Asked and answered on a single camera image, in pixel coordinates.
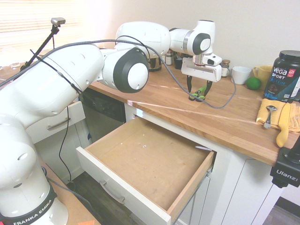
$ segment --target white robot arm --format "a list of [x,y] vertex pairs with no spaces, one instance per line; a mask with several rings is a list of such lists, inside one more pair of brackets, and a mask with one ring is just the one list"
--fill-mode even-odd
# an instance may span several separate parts
[[[193,32],[169,32],[160,24],[130,22],[119,28],[117,39],[141,41],[161,56],[170,46],[178,52],[200,54],[207,58],[202,60],[204,67],[210,69],[214,27],[201,31],[201,23]],[[76,45],[52,52],[0,89],[0,221],[4,225],[65,225],[68,220],[68,210],[48,183],[25,129],[59,114],[94,81],[126,93],[140,91],[149,76],[147,58],[156,57],[135,44],[118,43],[115,49],[102,50],[93,44]],[[199,65],[187,64],[191,70],[194,66]]]
[[183,74],[195,76],[208,81],[217,82],[221,79],[222,59],[212,53],[215,41],[215,23],[199,20],[193,30],[173,29],[171,49],[193,55],[193,59],[184,58],[181,71]]

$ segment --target white wall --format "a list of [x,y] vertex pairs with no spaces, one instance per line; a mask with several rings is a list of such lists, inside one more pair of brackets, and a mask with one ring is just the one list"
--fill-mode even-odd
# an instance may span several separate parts
[[84,1],[96,38],[114,38],[129,21],[193,29],[204,19],[216,22],[214,53],[231,67],[273,65],[281,50],[300,50],[299,0]]

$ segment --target black container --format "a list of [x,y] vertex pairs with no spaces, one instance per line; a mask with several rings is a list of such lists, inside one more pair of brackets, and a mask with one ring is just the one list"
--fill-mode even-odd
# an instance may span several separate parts
[[274,61],[264,98],[293,102],[300,88],[300,51],[281,51]]

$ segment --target floor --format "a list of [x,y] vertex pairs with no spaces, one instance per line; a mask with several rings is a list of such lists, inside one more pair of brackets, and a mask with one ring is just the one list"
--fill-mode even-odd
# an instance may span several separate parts
[[[82,203],[101,225],[145,225],[125,206],[113,200],[86,172],[73,182],[68,187],[74,190],[75,184],[75,191],[87,199],[93,209],[89,209],[87,203]],[[300,218],[275,205],[263,225],[300,225]]]
[[93,214],[101,225],[144,225],[124,205],[113,200],[86,172],[76,177],[73,183],[67,186],[87,199],[92,205],[91,210],[88,204],[80,200],[83,205]]
[[275,205],[263,225],[300,225],[300,218]]

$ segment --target cabinet handle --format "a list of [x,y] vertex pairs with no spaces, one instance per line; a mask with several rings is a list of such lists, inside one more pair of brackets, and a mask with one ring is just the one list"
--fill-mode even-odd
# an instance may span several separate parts
[[55,124],[55,125],[53,125],[53,126],[48,126],[47,127],[47,130],[51,130],[51,129],[54,129],[54,128],[56,128],[56,127],[58,127],[58,126],[60,126],[60,125],[62,125],[62,124],[64,124],[64,123],[66,123],[66,122],[68,122],[68,121],[70,121],[71,120],[71,118],[65,118],[65,120],[64,121],[62,121],[62,122],[59,122],[59,123],[57,123],[57,124]]
[[101,185],[101,187],[104,189],[104,191],[107,192],[107,194],[110,195],[110,197],[112,197],[114,200],[116,200],[118,203],[121,203],[122,205],[124,205],[124,201],[125,201],[125,197],[121,197],[121,198],[117,198],[116,196],[114,196],[109,190],[107,190],[107,188],[105,187],[105,184],[107,184],[106,180],[105,181],[100,181],[99,184]]

